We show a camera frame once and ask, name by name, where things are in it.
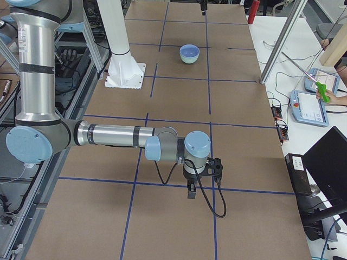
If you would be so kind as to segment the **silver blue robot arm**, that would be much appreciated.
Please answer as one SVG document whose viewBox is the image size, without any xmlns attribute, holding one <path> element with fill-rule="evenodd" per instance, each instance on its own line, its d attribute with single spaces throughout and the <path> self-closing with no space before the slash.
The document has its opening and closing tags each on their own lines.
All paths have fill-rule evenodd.
<svg viewBox="0 0 347 260">
<path fill-rule="evenodd" d="M 61 118 L 55 110 L 55 40 L 58 28 L 81 31 L 82 1 L 10 1 L 18 26 L 21 111 L 6 137 L 9 152 L 24 163 L 39 163 L 72 146 L 142 148 L 148 160 L 183 165 L 188 196 L 208 175 L 210 139 L 201 131 L 180 138 L 171 127 L 115 126 Z"/>
</svg>

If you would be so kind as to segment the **person's hand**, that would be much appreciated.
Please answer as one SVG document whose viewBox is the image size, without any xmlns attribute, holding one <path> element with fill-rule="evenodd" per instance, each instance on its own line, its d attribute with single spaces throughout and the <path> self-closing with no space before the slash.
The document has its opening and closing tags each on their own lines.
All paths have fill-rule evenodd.
<svg viewBox="0 0 347 260">
<path fill-rule="evenodd" d="M 333 94 L 333 92 L 327 90 L 327 91 L 325 92 L 325 96 L 327 96 L 327 97 L 330 99 L 329 104 L 331 104 L 331 105 L 338 105 L 338 104 L 339 104 L 339 99 L 338 99 L 338 97 L 336 97 L 336 96 Z M 324 99 L 322 98 L 322 96 L 321 96 L 321 94 L 320 94 L 319 91 L 316 91 L 316 98 L 317 98 L 317 99 L 321 99 L 321 100 L 324 101 Z"/>
</svg>

